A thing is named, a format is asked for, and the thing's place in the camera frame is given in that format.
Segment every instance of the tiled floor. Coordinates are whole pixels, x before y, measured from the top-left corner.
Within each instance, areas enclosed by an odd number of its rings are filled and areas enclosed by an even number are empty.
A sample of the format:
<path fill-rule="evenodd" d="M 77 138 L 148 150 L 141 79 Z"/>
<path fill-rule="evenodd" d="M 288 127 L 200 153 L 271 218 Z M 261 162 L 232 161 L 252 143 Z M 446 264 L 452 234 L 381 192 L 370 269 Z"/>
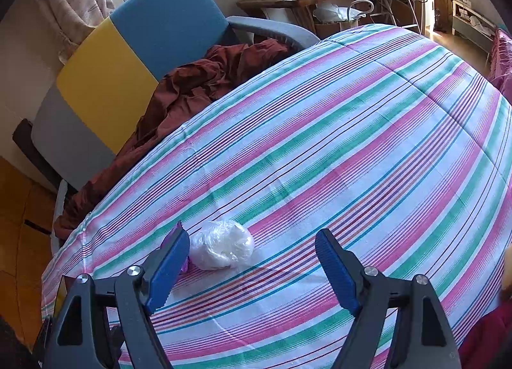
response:
<path fill-rule="evenodd" d="M 426 30 L 426 37 L 447 48 L 452 53 L 458 55 L 461 59 L 466 61 L 466 63 L 478 71 L 482 76 L 488 76 L 490 66 L 489 64 L 486 64 L 487 53 L 477 45 L 473 44 L 471 41 L 460 36 L 453 36 L 444 32 L 431 31 L 429 30 L 429 27 L 427 27 Z"/>
<path fill-rule="evenodd" d="M 0 157 L 0 314 L 29 348 L 41 326 L 41 274 L 51 259 L 55 196 Z"/>

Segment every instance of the yellow cushion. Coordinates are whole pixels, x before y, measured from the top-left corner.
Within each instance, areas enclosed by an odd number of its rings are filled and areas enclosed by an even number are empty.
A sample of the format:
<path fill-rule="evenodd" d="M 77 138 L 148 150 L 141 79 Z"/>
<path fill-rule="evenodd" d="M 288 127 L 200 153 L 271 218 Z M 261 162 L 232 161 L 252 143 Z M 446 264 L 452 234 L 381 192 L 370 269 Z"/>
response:
<path fill-rule="evenodd" d="M 114 153 L 134 132 L 157 84 L 110 18 L 87 37 L 57 77 L 62 97 Z"/>

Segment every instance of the bed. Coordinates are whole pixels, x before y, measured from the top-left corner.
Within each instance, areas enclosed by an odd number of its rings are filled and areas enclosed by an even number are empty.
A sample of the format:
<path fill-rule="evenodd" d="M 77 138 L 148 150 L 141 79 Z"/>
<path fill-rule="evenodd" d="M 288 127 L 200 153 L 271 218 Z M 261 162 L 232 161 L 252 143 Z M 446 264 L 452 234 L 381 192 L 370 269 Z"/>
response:
<path fill-rule="evenodd" d="M 512 39 L 499 29 L 496 31 L 491 51 L 491 71 L 487 79 L 505 99 L 512 101 Z"/>
<path fill-rule="evenodd" d="M 330 367 L 352 319 L 314 253 L 325 227 L 387 276 L 426 274 L 460 344 L 495 307 L 510 243 L 511 119 L 490 83 L 423 36 L 334 35 L 209 106 L 126 175 L 48 265 L 43 316 L 62 274 L 117 275 L 177 220 L 191 235 L 222 217 L 249 228 L 252 264 L 180 277 L 152 317 L 175 368 Z"/>

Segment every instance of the purple object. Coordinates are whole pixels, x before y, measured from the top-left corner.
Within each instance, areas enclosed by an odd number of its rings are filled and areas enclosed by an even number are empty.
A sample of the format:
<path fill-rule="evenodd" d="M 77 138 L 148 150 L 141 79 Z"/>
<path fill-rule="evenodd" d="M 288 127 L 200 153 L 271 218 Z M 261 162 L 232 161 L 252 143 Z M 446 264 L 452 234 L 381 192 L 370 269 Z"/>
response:
<path fill-rule="evenodd" d="M 174 233 L 175 230 L 182 230 L 183 229 L 183 226 L 181 225 L 181 221 L 178 221 L 174 226 L 173 228 L 171 229 L 171 231 L 169 233 L 167 233 L 167 236 L 165 236 L 165 238 L 163 238 L 163 241 L 162 243 L 160 244 L 160 247 L 162 247 L 163 245 L 165 245 L 169 239 L 171 238 L 171 235 Z M 185 272 L 188 271 L 188 256 L 187 258 L 185 259 L 185 263 L 181 266 L 181 271 L 180 271 L 180 274 L 184 274 Z"/>

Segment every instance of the plastic bag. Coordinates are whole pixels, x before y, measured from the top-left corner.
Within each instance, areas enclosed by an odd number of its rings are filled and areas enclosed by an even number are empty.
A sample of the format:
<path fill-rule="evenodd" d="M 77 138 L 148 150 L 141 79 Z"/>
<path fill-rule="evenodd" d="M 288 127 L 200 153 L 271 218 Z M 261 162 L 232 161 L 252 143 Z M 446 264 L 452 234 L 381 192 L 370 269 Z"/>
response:
<path fill-rule="evenodd" d="M 494 31 L 492 31 L 490 28 L 484 27 L 480 20 L 474 15 L 471 15 L 471 17 L 469 17 L 469 22 L 471 23 L 472 27 L 475 30 L 480 31 L 482 34 L 488 37 L 494 37 Z"/>
<path fill-rule="evenodd" d="M 370 5 L 370 9 L 368 11 L 359 11 L 354 9 L 352 6 L 365 2 Z M 367 13 L 371 13 L 373 11 L 373 3 L 368 0 L 357 0 L 350 4 L 348 8 L 339 7 L 334 5 L 331 2 L 321 2 L 317 4 L 316 9 L 313 11 L 313 15 L 317 17 L 320 21 L 329 23 L 329 22 L 345 22 L 349 19 L 354 21 L 359 18 L 365 17 Z"/>
<path fill-rule="evenodd" d="M 188 257 L 200 269 L 236 267 L 249 263 L 254 239 L 235 221 L 209 221 L 190 237 Z"/>

